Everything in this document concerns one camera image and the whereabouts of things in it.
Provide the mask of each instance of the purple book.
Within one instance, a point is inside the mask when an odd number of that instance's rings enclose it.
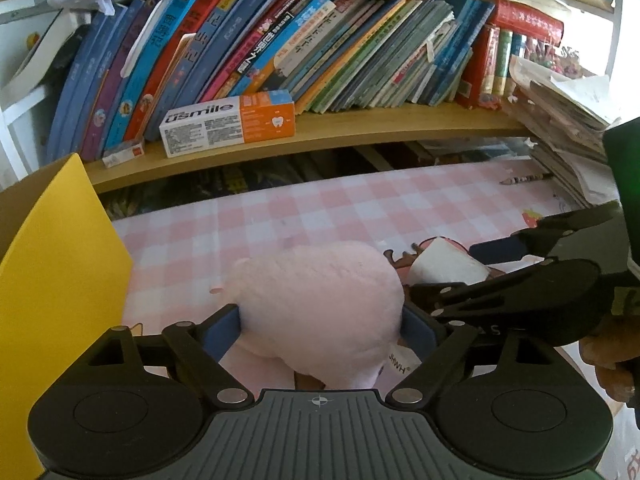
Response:
[[[115,96],[118,92],[118,87],[122,81],[120,71],[127,60],[129,51],[132,49],[133,44],[136,42],[142,28],[145,26],[146,20],[151,15],[152,10],[161,0],[133,0],[129,5],[129,11],[139,9],[127,31],[118,53],[113,59],[113,63],[107,73],[107,76],[100,90],[100,94],[95,101],[94,110],[90,115],[89,124],[87,127],[86,135],[84,136],[84,143],[82,144],[82,150],[80,157],[85,162],[89,162],[95,159],[95,153],[100,144],[102,136],[107,133],[109,125],[106,124],[106,119],[109,116],[111,106],[114,104]]]

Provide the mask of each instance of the stack of papers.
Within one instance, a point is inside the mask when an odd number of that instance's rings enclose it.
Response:
[[[583,207],[620,198],[602,145],[620,122],[608,76],[569,79],[527,59],[511,57],[518,92],[503,109],[539,142],[531,155]]]

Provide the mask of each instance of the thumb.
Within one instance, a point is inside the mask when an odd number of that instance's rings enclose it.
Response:
[[[603,325],[598,335],[580,341],[585,363],[611,369],[640,356],[640,316],[610,317]]]

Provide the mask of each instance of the crosshair symbol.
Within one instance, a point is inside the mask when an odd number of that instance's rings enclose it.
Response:
[[[311,402],[314,403],[316,406],[324,406],[326,403],[331,402],[331,400],[323,396],[317,396],[311,399]]]

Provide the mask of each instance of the toothpaste box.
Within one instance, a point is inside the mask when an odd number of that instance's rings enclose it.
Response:
[[[170,110],[160,126],[167,156],[291,137],[294,103],[286,90],[226,97]]]

